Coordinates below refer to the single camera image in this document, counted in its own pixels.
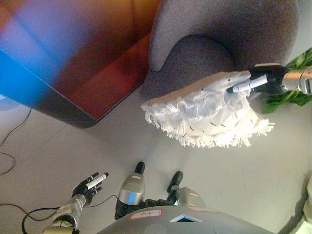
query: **white tassel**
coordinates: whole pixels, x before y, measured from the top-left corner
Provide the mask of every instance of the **white tassel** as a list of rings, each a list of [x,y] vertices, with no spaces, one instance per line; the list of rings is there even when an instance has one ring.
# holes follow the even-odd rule
[[[250,91],[230,94],[213,85],[199,89],[195,83],[144,103],[146,121],[182,146],[198,148],[250,146],[252,135],[266,136],[273,129],[273,123],[261,119],[249,106]]]

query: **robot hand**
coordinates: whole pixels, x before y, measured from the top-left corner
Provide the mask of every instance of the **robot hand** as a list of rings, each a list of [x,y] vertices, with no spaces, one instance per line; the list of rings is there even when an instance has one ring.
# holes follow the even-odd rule
[[[86,180],[79,183],[72,191],[72,197],[75,195],[83,195],[86,202],[83,206],[88,206],[92,198],[102,189],[100,185],[102,181],[106,179],[108,173],[98,176],[98,172],[87,178]]]

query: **robotic arm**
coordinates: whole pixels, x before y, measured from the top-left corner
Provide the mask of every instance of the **robotic arm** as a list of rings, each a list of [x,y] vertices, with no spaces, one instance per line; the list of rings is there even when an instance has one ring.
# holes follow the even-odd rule
[[[61,206],[53,216],[53,223],[42,234],[79,234],[78,224],[82,208],[88,206],[92,198],[102,189],[102,181],[108,173],[95,173],[79,183],[72,191],[72,198]]]

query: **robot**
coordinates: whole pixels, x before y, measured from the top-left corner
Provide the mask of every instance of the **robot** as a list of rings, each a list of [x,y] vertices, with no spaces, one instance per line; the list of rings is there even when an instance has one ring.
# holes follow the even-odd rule
[[[272,234],[254,224],[209,209],[201,196],[180,188],[183,173],[178,171],[169,183],[166,200],[144,201],[145,164],[139,162],[120,188],[115,220],[98,234]],[[79,234],[82,208],[101,190],[108,176],[95,173],[73,189],[71,200],[57,210],[53,223],[42,234]]]

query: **white label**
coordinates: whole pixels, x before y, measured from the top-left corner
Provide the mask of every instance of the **white label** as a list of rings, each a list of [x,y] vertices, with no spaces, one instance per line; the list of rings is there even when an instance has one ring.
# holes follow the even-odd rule
[[[220,211],[208,210],[207,208],[203,208],[203,207],[192,207],[192,206],[189,206],[189,209],[190,209],[191,211],[197,211],[197,212],[221,213]]]
[[[151,210],[151,211],[142,211],[139,213],[133,214],[130,219],[138,219],[138,218],[149,218],[149,217],[157,217],[162,216],[163,211],[162,210]]]
[[[196,196],[196,197],[199,197],[199,195],[198,195],[198,194],[193,194],[193,193],[190,193],[190,195],[192,195],[192,196]]]

